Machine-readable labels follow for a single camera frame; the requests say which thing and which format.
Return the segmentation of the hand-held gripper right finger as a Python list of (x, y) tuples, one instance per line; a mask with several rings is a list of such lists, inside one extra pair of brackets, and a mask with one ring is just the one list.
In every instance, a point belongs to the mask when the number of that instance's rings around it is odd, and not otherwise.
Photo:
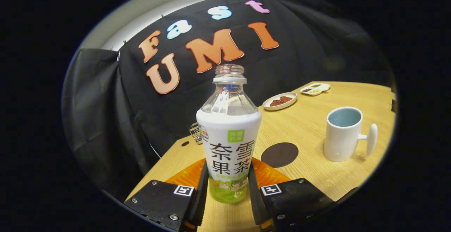
[(307, 179), (292, 180), (257, 158), (252, 158), (248, 185), (253, 219), (261, 232), (299, 232), (358, 190), (333, 201)]

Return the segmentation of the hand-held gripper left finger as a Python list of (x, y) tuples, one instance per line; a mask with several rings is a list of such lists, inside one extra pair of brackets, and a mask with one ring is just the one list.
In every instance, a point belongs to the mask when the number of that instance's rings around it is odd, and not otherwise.
[(203, 221), (208, 179), (201, 159), (166, 182), (151, 180), (124, 204), (165, 232), (196, 232)]

